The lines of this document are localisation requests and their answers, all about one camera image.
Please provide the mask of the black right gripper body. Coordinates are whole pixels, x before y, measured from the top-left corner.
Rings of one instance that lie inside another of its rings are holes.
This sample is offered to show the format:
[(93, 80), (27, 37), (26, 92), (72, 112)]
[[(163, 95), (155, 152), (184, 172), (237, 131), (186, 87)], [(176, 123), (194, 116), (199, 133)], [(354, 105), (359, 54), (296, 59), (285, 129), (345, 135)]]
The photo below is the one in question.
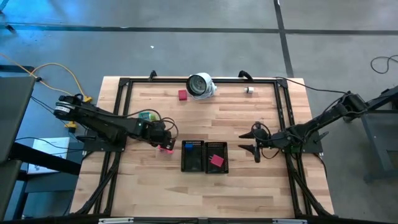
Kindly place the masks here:
[(254, 152), (254, 161), (256, 163), (260, 163), (262, 156), (265, 159), (273, 159), (279, 154), (280, 151), (277, 150), (276, 153), (273, 156), (267, 157), (267, 156), (264, 155), (264, 153), (262, 151), (264, 145), (271, 141), (271, 137), (270, 137), (271, 132), (270, 132), (269, 128), (265, 124), (256, 121), (253, 124), (253, 135), (255, 137), (254, 139), (255, 139), (255, 142), (256, 142), (256, 145), (255, 145), (256, 150)]

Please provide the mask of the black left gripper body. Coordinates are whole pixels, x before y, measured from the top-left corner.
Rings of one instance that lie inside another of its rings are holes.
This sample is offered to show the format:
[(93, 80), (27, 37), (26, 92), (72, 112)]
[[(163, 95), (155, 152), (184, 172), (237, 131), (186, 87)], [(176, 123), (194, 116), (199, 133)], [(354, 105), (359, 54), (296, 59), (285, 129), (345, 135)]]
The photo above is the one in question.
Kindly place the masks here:
[(164, 121), (146, 121), (143, 124), (142, 140), (149, 144), (165, 144), (172, 140)]

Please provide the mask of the black slotted plastic basket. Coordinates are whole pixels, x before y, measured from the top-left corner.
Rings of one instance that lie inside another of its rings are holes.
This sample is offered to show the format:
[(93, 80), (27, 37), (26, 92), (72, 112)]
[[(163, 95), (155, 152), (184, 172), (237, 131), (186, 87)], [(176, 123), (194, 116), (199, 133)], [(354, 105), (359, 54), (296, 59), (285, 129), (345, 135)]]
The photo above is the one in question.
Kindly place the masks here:
[[(194, 145), (192, 151), (186, 151), (184, 145), (192, 143)], [(202, 140), (185, 140), (182, 141), (181, 155), (181, 171), (182, 172), (204, 172), (205, 166), (203, 162), (204, 144)]]
[[(217, 167), (213, 164), (210, 164), (209, 157), (213, 154), (224, 158), (222, 167)], [(227, 142), (205, 143), (205, 172), (207, 174), (227, 174), (229, 172)]]

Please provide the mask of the white paper sheet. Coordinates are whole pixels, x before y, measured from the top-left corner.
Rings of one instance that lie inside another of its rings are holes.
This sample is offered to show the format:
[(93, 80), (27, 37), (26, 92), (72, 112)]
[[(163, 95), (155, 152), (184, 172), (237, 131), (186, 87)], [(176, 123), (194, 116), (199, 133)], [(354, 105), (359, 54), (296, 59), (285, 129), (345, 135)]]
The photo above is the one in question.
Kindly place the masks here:
[[(47, 154), (51, 154), (62, 159), (67, 158), (68, 147), (70, 143), (70, 138), (40, 138), (35, 139), (33, 143), (33, 148), (42, 151)], [(28, 174), (46, 174), (54, 173), (55, 170), (48, 169), (46, 167), (41, 167), (38, 165), (29, 164), (27, 173)]]

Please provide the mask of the black metal stand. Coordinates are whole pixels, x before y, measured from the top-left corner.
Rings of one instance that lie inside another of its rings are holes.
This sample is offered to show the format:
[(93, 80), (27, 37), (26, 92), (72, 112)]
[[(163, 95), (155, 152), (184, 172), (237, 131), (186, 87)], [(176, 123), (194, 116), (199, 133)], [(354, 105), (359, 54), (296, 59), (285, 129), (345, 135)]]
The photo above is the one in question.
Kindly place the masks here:
[(348, 110), (343, 118), (345, 122), (361, 119), (378, 166), (364, 176), (364, 181), (398, 178), (398, 165), (395, 166), (392, 159), (398, 157), (398, 86), (384, 90), (369, 101), (349, 93), (343, 103)]

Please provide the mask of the black side desk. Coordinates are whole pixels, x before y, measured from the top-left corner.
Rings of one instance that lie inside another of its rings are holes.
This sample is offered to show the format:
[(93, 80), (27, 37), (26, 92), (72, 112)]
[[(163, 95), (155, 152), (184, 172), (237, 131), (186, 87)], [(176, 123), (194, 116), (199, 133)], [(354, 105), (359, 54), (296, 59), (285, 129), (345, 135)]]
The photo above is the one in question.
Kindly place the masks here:
[(4, 220), (23, 162), (78, 175), (81, 165), (16, 142), (35, 79), (0, 77), (0, 222)]

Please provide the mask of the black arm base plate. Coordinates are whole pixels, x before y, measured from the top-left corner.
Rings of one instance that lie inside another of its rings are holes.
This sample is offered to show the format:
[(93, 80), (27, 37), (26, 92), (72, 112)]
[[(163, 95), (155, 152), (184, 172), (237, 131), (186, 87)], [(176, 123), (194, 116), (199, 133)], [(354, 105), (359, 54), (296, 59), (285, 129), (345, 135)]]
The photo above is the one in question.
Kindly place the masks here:
[(84, 143), (84, 151), (123, 152), (126, 147), (127, 136), (122, 135), (116, 142), (111, 143), (100, 138), (96, 132), (88, 130), (84, 137), (80, 136), (80, 140)]
[(307, 154), (319, 154), (323, 153), (322, 137), (320, 136), (318, 131), (315, 131), (310, 135), (310, 138), (307, 140), (305, 144), (296, 144), (293, 146), (288, 146), (282, 149), (284, 153), (307, 153)]

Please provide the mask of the silver edge bracket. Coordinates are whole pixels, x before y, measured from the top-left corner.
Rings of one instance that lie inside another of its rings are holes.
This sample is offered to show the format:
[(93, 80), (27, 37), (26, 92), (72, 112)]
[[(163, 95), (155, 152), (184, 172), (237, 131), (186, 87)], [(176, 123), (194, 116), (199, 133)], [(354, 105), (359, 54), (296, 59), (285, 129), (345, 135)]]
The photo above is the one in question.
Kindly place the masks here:
[(308, 224), (308, 221), (306, 220), (300, 220), (300, 219), (273, 219), (272, 224)]
[(133, 217), (118, 217), (118, 218), (100, 218), (98, 224), (132, 224), (134, 223)]

